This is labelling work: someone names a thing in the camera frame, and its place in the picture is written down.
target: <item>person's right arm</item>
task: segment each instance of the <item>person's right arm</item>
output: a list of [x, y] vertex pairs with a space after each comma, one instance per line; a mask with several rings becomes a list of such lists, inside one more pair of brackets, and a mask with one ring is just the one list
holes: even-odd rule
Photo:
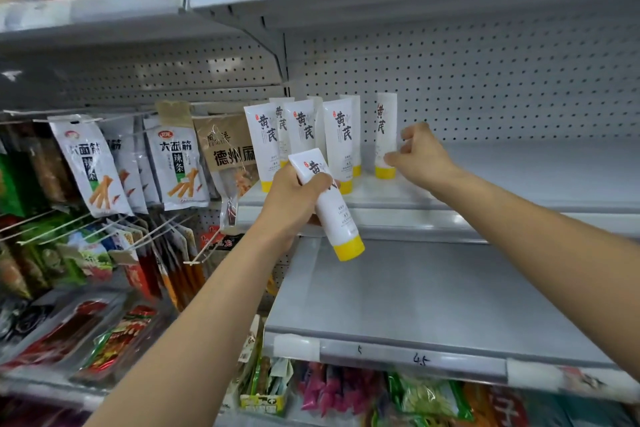
[[640, 246], [459, 168], [426, 123], [385, 156], [460, 213], [620, 368], [640, 381]]

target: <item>person's right hand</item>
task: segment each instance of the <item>person's right hand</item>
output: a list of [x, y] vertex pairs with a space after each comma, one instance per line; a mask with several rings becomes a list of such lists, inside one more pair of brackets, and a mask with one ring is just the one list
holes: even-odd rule
[[461, 173], [427, 123], [404, 128], [401, 137], [407, 141], [400, 151], [385, 154], [385, 162], [415, 185], [434, 192]]

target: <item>forearm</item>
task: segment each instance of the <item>forearm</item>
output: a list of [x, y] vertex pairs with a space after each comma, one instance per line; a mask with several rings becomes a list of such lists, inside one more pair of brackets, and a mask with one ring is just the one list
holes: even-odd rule
[[253, 227], [87, 427], [211, 427], [282, 243]]
[[433, 192], [640, 380], [640, 246], [464, 171]]

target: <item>hand cream tube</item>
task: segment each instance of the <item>hand cream tube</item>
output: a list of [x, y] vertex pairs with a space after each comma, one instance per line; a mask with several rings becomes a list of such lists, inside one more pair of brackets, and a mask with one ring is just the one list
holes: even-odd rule
[[316, 110], [316, 147], [320, 149], [320, 152], [322, 152], [324, 157], [324, 161], [326, 162], [326, 138], [324, 137], [324, 108], [322, 106], [322, 97], [309, 96], [309, 99], [313, 100], [314, 108]]
[[350, 98], [353, 106], [353, 155], [351, 156], [351, 164], [353, 164], [353, 177], [362, 174], [362, 157], [360, 154], [360, 95], [340, 95], [340, 98]]
[[284, 104], [289, 134], [289, 150], [292, 154], [316, 148], [316, 116], [311, 99], [290, 101]]
[[[289, 156], [289, 162], [295, 168], [298, 179], [303, 185], [308, 183], [318, 172], [331, 174], [320, 149], [292, 154]], [[353, 222], [351, 213], [349, 213], [347, 204], [340, 195], [335, 181], [318, 197], [316, 213], [338, 260], [345, 262], [364, 252], [364, 243], [360, 238], [358, 228]]]
[[280, 169], [276, 104], [250, 105], [244, 108], [244, 115], [249, 124], [262, 192], [269, 192], [273, 175]]
[[278, 146], [280, 148], [280, 167], [284, 167], [284, 165], [287, 164], [287, 156], [289, 156], [289, 154], [291, 153], [291, 149], [289, 148], [289, 134], [287, 132], [287, 119], [284, 115], [283, 104], [286, 101], [294, 100], [295, 98], [293, 98], [292, 96], [280, 96], [269, 99], [269, 103], [276, 104]]
[[385, 164], [385, 154], [397, 150], [398, 96], [396, 93], [378, 93], [376, 109], [376, 177], [393, 179], [396, 169]]
[[353, 153], [351, 100], [337, 99], [325, 101], [324, 136], [326, 138], [326, 154], [329, 158], [331, 175], [340, 181], [340, 192], [349, 194], [353, 190]]

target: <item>handwritten number 4.5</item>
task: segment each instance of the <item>handwritten number 4.5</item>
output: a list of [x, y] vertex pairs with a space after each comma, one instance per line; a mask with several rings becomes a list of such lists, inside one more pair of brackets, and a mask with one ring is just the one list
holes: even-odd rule
[[416, 365], [427, 366], [427, 363], [429, 362], [429, 360], [424, 355], [422, 356], [422, 358], [420, 358], [420, 356], [418, 356], [418, 353], [416, 353], [413, 356], [413, 362], [416, 363]]

